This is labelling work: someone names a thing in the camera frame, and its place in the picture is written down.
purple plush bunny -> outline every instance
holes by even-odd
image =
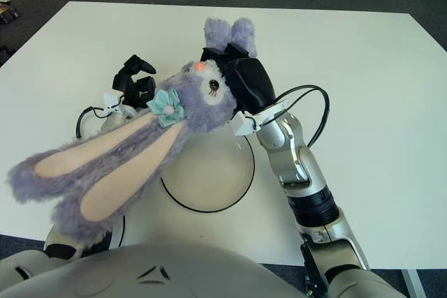
[[[222,23],[206,21],[207,46],[221,48],[229,38],[226,43],[239,42],[256,54],[249,20],[238,20],[230,29],[234,35],[221,29]],[[54,226],[73,241],[91,246],[160,177],[188,136],[225,124],[236,101],[215,62],[205,61],[191,62],[160,83],[148,105],[152,111],[116,129],[36,154],[15,166],[8,175],[15,198],[25,202],[62,196],[52,215]]]

bunny ear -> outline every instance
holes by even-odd
[[[227,21],[207,18],[205,21],[205,42],[209,48],[225,50],[231,41],[231,27]]]
[[[144,113],[137,119],[108,133],[100,134],[86,142],[75,142],[60,150],[36,154],[16,165],[8,173],[8,182],[13,195],[19,202],[44,200],[67,192],[81,184],[81,177],[94,174],[102,169],[104,160],[100,158],[118,144],[122,150],[131,142],[138,131],[148,129],[150,121],[156,117]]]
[[[254,43],[254,25],[250,19],[241,17],[231,27],[231,42],[240,45],[249,52],[250,57],[256,57]]]
[[[184,121],[172,125],[161,137],[99,179],[82,197],[80,212],[93,222],[106,219],[136,193],[165,160],[181,130]]]
[[[253,22],[241,17],[230,27],[227,21],[207,18],[205,21],[205,42],[207,47],[225,50],[228,43],[236,43],[256,57]]]

black cable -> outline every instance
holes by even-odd
[[[307,145],[309,148],[315,143],[315,141],[317,141],[317,139],[320,137],[321,133],[323,132],[323,129],[326,125],[326,122],[328,120],[328,115],[329,115],[329,95],[328,93],[323,90],[322,88],[316,86],[316,85],[312,85],[312,84],[308,84],[308,85],[301,85],[299,87],[294,87],[290,90],[285,91],[284,93],[280,94],[273,102],[272,105],[274,105],[275,103],[277,103],[280,99],[282,99],[283,97],[291,94],[292,92],[301,90],[301,89],[310,89],[309,91],[306,91],[305,93],[303,93],[301,96],[299,96],[290,106],[288,106],[284,111],[282,111],[281,113],[279,113],[278,115],[276,115],[273,119],[267,121],[266,123],[262,124],[261,127],[264,127],[265,125],[268,125],[269,123],[273,122],[274,120],[278,119],[281,115],[283,115],[284,113],[286,113],[287,111],[289,111],[298,101],[300,101],[301,98],[305,97],[307,94],[311,93],[312,91],[320,91],[320,93],[323,95],[324,98],[324,102],[325,102],[325,108],[324,108],[324,112],[323,112],[323,116],[321,117],[321,121],[320,124],[318,125],[318,128],[315,131],[314,136],[312,136],[311,140],[309,141],[309,144]]]
[[[124,231],[126,230],[126,216],[123,216],[123,232],[121,233],[121,239],[119,240],[118,247],[121,247],[124,238]]]
[[[112,105],[109,108],[117,107],[119,104],[121,104],[121,99],[123,99],[123,98],[124,98],[124,94],[121,97],[119,97],[118,104]],[[107,118],[108,116],[110,116],[113,113],[113,112],[110,112],[109,114],[103,115],[101,117],[101,116],[97,115],[96,111],[104,111],[103,108],[101,108],[101,107],[93,107],[93,106],[87,107],[85,110],[82,111],[81,115],[78,118],[78,122],[76,122],[76,138],[77,139],[80,139],[82,137],[81,136],[81,130],[80,130],[81,129],[82,118],[90,111],[93,111],[93,113],[95,114],[95,117],[97,117],[99,119]]]
[[[253,120],[253,129],[256,130],[256,120],[254,118],[248,117],[248,116],[246,116],[246,118]]]
[[[97,117],[97,118],[99,118],[99,119],[104,119],[104,118],[107,118],[109,115],[111,115],[113,112],[110,112],[109,114],[107,114],[107,115],[103,115],[103,116],[99,116],[99,115],[97,115],[97,113],[96,113],[96,111],[98,110],[98,111],[104,111],[104,109],[103,108],[100,108],[100,107],[93,107],[93,113],[95,114],[95,117]]]

white table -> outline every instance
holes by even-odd
[[[44,239],[56,203],[16,203],[4,182],[10,167],[70,141],[79,113],[101,105],[132,54],[156,67],[158,81],[198,59],[208,16],[253,20],[277,93],[308,83],[329,92],[313,151],[370,265],[447,267],[447,54],[407,14],[68,3],[0,68],[0,234]],[[322,108],[315,95],[292,110],[307,139]],[[154,184],[129,213],[124,242],[196,241],[301,265],[291,211],[250,140],[256,175],[234,207],[193,213]]]

